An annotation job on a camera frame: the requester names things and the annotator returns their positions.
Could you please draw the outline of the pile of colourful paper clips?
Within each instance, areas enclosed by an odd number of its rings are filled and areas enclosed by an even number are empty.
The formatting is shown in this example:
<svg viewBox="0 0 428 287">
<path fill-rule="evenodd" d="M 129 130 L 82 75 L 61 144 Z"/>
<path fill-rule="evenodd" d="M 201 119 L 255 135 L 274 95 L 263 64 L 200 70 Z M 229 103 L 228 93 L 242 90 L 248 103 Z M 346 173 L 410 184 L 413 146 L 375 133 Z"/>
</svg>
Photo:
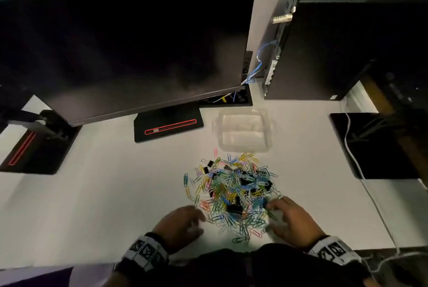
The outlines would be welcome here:
<svg viewBox="0 0 428 287">
<path fill-rule="evenodd" d="M 202 158 L 193 173 L 183 175 L 186 197 L 206 216 L 219 234 L 230 234 L 233 244 L 248 245 L 267 234 L 269 221 L 278 221 L 268 201 L 281 198 L 278 175 L 261 163 L 254 152 Z"/>
</svg>

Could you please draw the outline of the person's left hand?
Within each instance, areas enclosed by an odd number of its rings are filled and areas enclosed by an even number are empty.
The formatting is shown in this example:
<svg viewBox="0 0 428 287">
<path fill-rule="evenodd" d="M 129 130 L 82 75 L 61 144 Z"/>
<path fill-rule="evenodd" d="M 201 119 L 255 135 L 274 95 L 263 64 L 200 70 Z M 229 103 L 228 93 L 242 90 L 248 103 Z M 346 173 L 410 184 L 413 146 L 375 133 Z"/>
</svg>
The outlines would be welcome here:
<svg viewBox="0 0 428 287">
<path fill-rule="evenodd" d="M 200 222 L 206 222 L 201 210 L 193 205 L 183 206 L 164 216 L 151 232 L 164 240 L 165 249 L 173 255 L 196 240 L 189 239 L 189 228 L 200 227 Z"/>
</svg>

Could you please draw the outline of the silver metal keys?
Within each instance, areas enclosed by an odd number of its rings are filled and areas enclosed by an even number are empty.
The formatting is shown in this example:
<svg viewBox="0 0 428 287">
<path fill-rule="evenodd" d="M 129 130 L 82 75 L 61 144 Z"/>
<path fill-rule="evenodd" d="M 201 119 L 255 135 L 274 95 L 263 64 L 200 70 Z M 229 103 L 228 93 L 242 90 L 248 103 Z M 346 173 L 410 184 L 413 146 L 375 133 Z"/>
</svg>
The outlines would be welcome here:
<svg viewBox="0 0 428 287">
<path fill-rule="evenodd" d="M 279 23 L 288 23 L 291 22 L 293 18 L 293 14 L 296 12 L 296 6 L 292 6 L 291 10 L 289 10 L 287 13 L 285 12 L 281 16 L 276 16 L 272 19 L 272 24 L 279 24 Z"/>
</svg>

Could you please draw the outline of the black computer monitor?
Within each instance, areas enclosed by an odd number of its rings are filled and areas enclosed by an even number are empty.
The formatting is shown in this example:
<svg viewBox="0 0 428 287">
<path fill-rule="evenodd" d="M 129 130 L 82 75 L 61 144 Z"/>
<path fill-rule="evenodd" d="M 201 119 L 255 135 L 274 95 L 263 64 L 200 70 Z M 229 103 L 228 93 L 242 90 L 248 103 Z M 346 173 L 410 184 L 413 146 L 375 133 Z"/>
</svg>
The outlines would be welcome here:
<svg viewBox="0 0 428 287">
<path fill-rule="evenodd" d="M 254 0 L 0 0 L 0 73 L 72 126 L 239 90 Z"/>
</svg>

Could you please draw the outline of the right marker-print wrist band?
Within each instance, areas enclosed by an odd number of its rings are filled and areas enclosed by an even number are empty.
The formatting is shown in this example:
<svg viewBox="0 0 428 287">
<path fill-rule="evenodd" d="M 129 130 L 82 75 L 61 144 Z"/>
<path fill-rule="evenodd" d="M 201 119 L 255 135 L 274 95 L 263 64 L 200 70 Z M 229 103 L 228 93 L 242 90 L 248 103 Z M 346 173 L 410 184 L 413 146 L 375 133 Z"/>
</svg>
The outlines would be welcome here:
<svg viewBox="0 0 428 287">
<path fill-rule="evenodd" d="M 307 254 L 340 266 L 362 263 L 361 257 L 337 236 L 321 238 L 308 250 Z"/>
</svg>

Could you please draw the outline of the black desktop computer tower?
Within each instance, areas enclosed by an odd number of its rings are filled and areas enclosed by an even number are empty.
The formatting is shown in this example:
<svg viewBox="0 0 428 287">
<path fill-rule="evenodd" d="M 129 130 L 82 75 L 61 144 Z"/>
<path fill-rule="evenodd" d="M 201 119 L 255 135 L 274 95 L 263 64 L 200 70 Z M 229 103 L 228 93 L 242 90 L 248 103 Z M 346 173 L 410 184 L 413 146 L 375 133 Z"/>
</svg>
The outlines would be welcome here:
<svg viewBox="0 0 428 287">
<path fill-rule="evenodd" d="M 287 0 L 263 81 L 267 100 L 340 100 L 425 25 L 428 0 Z"/>
</svg>

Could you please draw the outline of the person's dark clothing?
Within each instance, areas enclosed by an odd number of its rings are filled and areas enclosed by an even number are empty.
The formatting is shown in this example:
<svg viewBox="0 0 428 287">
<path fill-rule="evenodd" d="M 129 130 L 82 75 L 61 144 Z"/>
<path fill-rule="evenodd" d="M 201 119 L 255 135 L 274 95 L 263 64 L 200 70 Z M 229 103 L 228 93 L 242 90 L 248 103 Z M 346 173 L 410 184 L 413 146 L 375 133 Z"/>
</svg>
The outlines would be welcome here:
<svg viewBox="0 0 428 287">
<path fill-rule="evenodd" d="M 146 273 L 143 287 L 364 287 L 343 266 L 285 244 L 222 249 Z"/>
</svg>

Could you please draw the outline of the group of black binder clips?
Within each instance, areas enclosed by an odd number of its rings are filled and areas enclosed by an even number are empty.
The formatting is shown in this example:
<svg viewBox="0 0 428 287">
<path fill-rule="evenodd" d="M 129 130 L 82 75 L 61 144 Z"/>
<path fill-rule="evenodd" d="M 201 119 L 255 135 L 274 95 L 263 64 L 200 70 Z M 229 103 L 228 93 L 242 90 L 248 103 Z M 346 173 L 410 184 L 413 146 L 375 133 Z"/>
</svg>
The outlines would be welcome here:
<svg viewBox="0 0 428 287">
<path fill-rule="evenodd" d="M 227 160 L 217 158 L 200 167 L 195 205 L 211 214 L 248 216 L 262 214 L 272 193 L 277 193 L 277 174 L 260 166 L 253 153 Z"/>
</svg>

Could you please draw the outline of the person's right hand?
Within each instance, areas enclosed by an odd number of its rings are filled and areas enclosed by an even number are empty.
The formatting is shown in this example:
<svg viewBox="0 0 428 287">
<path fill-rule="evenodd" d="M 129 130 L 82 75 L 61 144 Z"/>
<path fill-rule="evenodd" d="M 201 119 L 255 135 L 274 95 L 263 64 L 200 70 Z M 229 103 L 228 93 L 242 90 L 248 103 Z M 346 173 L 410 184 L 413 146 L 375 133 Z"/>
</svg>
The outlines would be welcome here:
<svg viewBox="0 0 428 287">
<path fill-rule="evenodd" d="M 318 240 L 328 236 L 304 208 L 288 197 L 271 199 L 266 209 L 281 212 L 285 234 L 277 237 L 295 248 L 309 250 Z"/>
</svg>

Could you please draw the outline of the person's right forearm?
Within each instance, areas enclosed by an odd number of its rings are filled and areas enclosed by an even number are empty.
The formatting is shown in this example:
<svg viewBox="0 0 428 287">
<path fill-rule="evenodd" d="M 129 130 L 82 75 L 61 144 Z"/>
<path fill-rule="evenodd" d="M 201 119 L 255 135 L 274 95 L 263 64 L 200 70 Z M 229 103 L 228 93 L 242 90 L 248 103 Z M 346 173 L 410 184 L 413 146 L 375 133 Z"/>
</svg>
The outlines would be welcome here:
<svg viewBox="0 0 428 287">
<path fill-rule="evenodd" d="M 364 287 L 382 287 L 371 275 L 365 265 L 353 260 L 344 266 L 348 276 Z"/>
</svg>

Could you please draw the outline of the black red-striped monitor stand base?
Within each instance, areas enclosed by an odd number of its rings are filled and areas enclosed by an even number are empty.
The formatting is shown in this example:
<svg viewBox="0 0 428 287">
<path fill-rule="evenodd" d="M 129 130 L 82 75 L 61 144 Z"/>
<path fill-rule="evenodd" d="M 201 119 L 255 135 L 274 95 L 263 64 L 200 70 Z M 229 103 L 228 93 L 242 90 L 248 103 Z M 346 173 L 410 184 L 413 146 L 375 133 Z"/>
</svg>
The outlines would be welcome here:
<svg viewBox="0 0 428 287">
<path fill-rule="evenodd" d="M 26 128 L 0 165 L 0 172 L 4 173 L 56 174 L 82 129 L 72 127 L 53 110 L 36 114 L 3 107 L 0 122 Z"/>
<path fill-rule="evenodd" d="M 198 102 L 139 113 L 134 120 L 134 141 L 142 143 L 204 127 Z"/>
</svg>

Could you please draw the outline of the clear plastic container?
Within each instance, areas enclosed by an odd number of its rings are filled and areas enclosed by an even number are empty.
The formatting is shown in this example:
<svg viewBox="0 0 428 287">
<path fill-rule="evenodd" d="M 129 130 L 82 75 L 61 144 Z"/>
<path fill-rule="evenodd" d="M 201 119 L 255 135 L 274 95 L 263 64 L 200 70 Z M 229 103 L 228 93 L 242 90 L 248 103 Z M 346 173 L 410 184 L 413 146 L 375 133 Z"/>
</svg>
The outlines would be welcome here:
<svg viewBox="0 0 428 287">
<path fill-rule="evenodd" d="M 272 122 L 265 109 L 223 109 L 212 125 L 223 151 L 259 153 L 272 147 Z"/>
</svg>

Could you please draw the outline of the marker-print wrist band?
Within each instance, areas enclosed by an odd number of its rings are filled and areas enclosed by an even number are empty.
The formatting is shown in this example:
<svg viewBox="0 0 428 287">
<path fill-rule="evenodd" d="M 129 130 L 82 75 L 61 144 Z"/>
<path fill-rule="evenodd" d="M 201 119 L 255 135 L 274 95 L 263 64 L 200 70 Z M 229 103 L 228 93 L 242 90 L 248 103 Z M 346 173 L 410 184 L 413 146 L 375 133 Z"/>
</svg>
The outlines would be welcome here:
<svg viewBox="0 0 428 287">
<path fill-rule="evenodd" d="M 154 268 L 169 264 L 169 253 L 164 240 L 153 232 L 139 236 L 121 259 L 136 265 L 138 269 L 149 272 Z"/>
<path fill-rule="evenodd" d="M 307 254 L 340 266 L 362 263 L 361 257 L 337 236 L 321 238 L 308 250 Z"/>
</svg>

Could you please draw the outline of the person's left forearm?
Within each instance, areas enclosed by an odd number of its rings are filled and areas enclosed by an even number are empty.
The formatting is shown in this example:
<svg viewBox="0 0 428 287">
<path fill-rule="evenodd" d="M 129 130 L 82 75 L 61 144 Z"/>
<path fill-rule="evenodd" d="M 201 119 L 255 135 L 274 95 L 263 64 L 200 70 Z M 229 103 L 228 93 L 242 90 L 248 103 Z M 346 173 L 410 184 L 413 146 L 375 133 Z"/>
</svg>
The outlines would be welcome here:
<svg viewBox="0 0 428 287">
<path fill-rule="evenodd" d="M 135 261 L 124 258 L 101 287 L 143 287 L 146 272 Z"/>
</svg>

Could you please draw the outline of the left marker-print wrist band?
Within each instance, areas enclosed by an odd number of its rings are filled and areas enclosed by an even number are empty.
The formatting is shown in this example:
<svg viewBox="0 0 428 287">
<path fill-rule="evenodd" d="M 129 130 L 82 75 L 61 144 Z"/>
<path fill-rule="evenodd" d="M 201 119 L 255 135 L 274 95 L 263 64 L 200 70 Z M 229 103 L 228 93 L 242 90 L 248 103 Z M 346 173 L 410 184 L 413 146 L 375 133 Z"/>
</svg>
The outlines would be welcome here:
<svg viewBox="0 0 428 287">
<path fill-rule="evenodd" d="M 164 240 L 153 232 L 139 236 L 121 259 L 136 265 L 138 269 L 149 272 L 154 268 L 169 264 L 169 253 Z"/>
</svg>

